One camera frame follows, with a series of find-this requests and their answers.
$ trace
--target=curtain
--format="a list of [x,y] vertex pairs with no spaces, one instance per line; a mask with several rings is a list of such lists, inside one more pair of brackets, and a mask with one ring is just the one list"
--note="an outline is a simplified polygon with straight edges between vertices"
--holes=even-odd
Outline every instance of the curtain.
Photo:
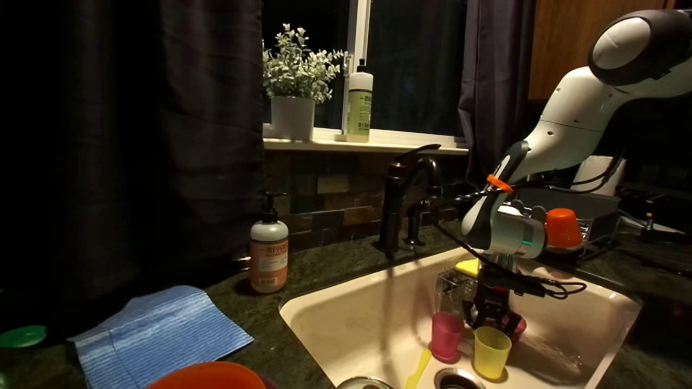
[[458,117],[467,179],[483,184],[524,137],[533,0],[470,0]]
[[261,0],[0,12],[17,252],[0,322],[73,335],[147,287],[227,274],[259,205]]

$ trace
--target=kitchen sink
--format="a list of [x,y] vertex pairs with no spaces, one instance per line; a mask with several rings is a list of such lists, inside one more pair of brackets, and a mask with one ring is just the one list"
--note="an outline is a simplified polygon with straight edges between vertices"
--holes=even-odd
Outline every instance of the kitchen sink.
[[[470,258],[452,249],[295,297],[280,307],[280,317],[332,385],[369,375],[403,389],[431,342],[437,274]],[[474,372],[472,335],[464,335],[463,359],[423,362],[419,389],[435,389],[443,370],[463,372],[476,387],[596,387],[636,322],[640,303],[537,261],[521,269],[581,281],[586,289],[566,300],[510,293],[513,312],[528,327],[513,345],[503,381],[484,381]]]

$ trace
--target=wall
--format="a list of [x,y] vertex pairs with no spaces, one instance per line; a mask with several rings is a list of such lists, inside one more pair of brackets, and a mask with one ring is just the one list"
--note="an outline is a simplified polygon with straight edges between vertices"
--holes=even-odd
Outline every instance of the wall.
[[[267,190],[286,192],[277,199],[277,211],[291,232],[291,249],[377,235],[385,178],[394,158],[396,154],[267,152],[263,181]],[[437,163],[443,181],[449,184],[445,196],[453,196],[464,160],[439,156]],[[426,178],[417,174],[404,205],[422,199],[423,190]]]

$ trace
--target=blue towel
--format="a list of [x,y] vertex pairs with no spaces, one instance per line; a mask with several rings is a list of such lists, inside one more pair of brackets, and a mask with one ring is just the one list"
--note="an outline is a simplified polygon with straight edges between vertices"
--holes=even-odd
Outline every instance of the blue towel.
[[143,389],[195,362],[252,342],[204,289],[174,286],[132,299],[119,314],[72,340],[92,389]]

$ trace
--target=windowsill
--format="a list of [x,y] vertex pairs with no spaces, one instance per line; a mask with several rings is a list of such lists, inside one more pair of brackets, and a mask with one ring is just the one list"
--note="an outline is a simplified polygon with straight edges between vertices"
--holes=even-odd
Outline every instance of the windowsill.
[[263,125],[266,152],[399,154],[399,152],[417,148],[431,143],[440,144],[437,154],[448,154],[448,156],[470,154],[463,138],[443,137],[443,133],[369,130],[367,143],[346,143],[340,130],[316,127],[312,143],[291,143],[288,138],[272,138],[270,125]]

